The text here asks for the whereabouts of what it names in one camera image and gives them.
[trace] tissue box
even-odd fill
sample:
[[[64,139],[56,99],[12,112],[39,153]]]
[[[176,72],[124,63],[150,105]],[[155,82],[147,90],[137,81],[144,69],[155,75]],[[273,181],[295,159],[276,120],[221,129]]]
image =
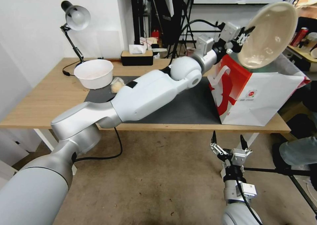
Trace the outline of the tissue box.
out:
[[[147,50],[144,54],[121,53],[121,62],[124,66],[153,65],[153,52]]]

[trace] red can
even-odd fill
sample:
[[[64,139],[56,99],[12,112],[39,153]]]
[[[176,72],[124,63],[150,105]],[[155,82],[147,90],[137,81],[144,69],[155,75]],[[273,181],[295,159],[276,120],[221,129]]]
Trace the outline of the red can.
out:
[[[293,47],[297,47],[300,41],[306,36],[307,33],[308,33],[308,28],[305,28],[305,27],[301,28],[301,30],[296,34],[294,39],[291,41],[290,45]]]

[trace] paper bag handle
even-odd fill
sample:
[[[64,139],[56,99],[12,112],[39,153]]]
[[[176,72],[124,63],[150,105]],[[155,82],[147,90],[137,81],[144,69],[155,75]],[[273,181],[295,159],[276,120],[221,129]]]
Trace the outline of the paper bag handle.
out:
[[[210,84],[217,85],[224,73],[227,73],[228,75],[230,74],[230,68],[226,65],[221,68],[221,70],[215,78],[213,78],[212,75],[207,76]]]

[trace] concrete floor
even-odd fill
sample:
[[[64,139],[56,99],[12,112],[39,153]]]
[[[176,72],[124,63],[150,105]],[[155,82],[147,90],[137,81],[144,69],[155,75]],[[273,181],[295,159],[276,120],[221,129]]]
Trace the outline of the concrete floor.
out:
[[[109,161],[77,162],[77,174],[54,225],[221,224],[226,206],[221,161],[210,151],[211,133],[119,132],[123,154]],[[217,133],[223,148],[236,147],[239,134]],[[273,168],[272,137],[258,136],[246,166]],[[88,156],[119,151],[114,131]],[[264,224],[316,224],[314,214],[283,175],[245,173],[256,185],[252,207]]]

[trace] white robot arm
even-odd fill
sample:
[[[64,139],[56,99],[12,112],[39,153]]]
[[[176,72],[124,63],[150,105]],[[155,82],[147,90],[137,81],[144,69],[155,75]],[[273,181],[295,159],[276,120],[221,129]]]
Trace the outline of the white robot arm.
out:
[[[135,79],[110,102],[84,102],[55,118],[51,125],[58,146],[24,166],[0,191],[0,224],[52,224],[71,186],[74,160],[101,138],[96,124],[112,128],[140,120],[196,86],[226,53],[239,52],[251,32],[230,23],[222,26],[218,42],[206,36],[197,39],[192,57],[178,58],[163,70]]]

